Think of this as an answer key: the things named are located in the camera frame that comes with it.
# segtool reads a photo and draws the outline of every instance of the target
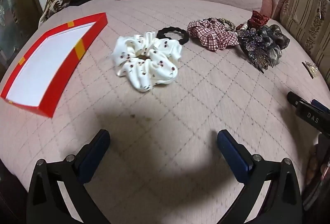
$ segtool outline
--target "white scrunchie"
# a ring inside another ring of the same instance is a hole
[[[119,37],[111,54],[118,76],[127,76],[133,87],[146,92],[156,84],[170,84],[178,74],[182,45],[177,40],[144,36]]]

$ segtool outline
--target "black hair tie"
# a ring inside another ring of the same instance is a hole
[[[180,32],[180,33],[182,33],[184,35],[184,37],[182,39],[178,40],[179,44],[181,44],[181,45],[184,45],[189,40],[189,35],[188,35],[187,31],[185,31],[184,29],[181,29],[179,27],[164,27],[163,29],[158,31],[156,37],[158,39],[172,40],[172,38],[165,36],[165,33],[168,33],[168,32]]]

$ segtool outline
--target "red and white checkered scrunchie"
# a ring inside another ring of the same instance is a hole
[[[239,44],[234,32],[226,31],[226,27],[216,18],[192,21],[188,25],[187,32],[189,36],[197,37],[204,47],[212,51]]]

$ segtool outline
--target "silver bolt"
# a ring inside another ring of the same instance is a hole
[[[284,158],[284,162],[287,164],[287,165],[290,165],[292,162],[289,158]]]
[[[37,160],[37,165],[42,165],[44,163],[44,159]]]
[[[255,154],[255,155],[253,155],[253,159],[255,161],[259,162],[259,161],[261,161],[262,158],[261,158],[261,156],[259,154]]]
[[[75,156],[71,154],[71,155],[66,156],[65,159],[66,159],[67,162],[71,162],[75,159]]]

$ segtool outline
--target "yellow tape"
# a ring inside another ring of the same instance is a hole
[[[19,64],[22,65],[25,62],[25,57],[22,57],[19,61]]]
[[[86,50],[84,47],[84,42],[80,39],[75,45],[75,53],[77,54],[78,59],[80,60],[85,54]]]
[[[75,25],[75,23],[73,21],[70,21],[67,24],[68,24],[68,27],[73,27]]]

